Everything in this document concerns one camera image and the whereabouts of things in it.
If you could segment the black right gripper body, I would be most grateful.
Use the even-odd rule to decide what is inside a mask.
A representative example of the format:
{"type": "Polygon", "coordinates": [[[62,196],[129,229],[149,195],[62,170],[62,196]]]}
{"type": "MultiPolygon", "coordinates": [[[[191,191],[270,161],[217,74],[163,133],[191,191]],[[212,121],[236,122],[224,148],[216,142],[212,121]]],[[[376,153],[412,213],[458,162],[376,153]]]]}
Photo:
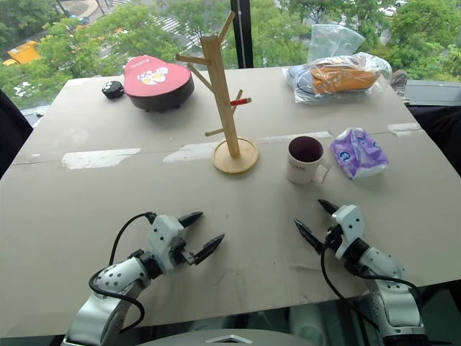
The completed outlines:
{"type": "Polygon", "coordinates": [[[343,229],[340,224],[329,226],[326,232],[325,242],[323,243],[323,250],[332,249],[336,252],[342,243],[341,236],[343,235],[343,229]]]}

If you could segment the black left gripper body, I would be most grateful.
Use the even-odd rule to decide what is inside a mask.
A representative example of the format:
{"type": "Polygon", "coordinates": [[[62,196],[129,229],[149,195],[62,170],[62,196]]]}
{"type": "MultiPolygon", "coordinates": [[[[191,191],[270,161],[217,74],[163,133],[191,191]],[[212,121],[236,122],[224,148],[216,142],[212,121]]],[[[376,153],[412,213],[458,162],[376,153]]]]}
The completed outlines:
{"type": "Polygon", "coordinates": [[[171,262],[173,266],[178,266],[183,263],[194,265],[196,263],[196,256],[192,252],[186,250],[187,243],[183,238],[179,237],[173,241],[171,245],[171,262]]]}

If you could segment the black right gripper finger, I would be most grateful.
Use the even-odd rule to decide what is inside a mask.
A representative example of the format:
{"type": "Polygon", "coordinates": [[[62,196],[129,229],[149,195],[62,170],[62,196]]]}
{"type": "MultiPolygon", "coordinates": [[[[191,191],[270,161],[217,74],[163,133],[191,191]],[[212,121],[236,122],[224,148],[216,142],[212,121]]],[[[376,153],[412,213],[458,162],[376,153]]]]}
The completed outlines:
{"type": "Polygon", "coordinates": [[[307,243],[314,248],[316,253],[321,253],[323,243],[313,235],[312,231],[301,220],[295,219],[294,223],[304,240],[306,240],[307,243]]]}
{"type": "Polygon", "coordinates": [[[330,216],[340,208],[338,205],[324,199],[318,199],[318,203],[330,216]]]}

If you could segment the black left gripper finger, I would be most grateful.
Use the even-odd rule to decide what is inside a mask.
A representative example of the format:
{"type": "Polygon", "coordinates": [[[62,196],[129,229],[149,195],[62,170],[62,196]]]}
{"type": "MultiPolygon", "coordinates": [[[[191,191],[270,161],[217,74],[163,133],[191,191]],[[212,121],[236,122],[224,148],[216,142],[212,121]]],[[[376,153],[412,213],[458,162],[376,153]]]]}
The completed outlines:
{"type": "Polygon", "coordinates": [[[198,265],[203,260],[207,259],[218,248],[224,237],[225,234],[216,236],[206,243],[198,253],[194,254],[194,265],[198,265]]]}
{"type": "Polygon", "coordinates": [[[185,216],[181,216],[178,218],[178,222],[182,225],[183,228],[187,228],[191,226],[194,222],[196,222],[199,218],[201,218],[203,212],[195,211],[185,216]]]}

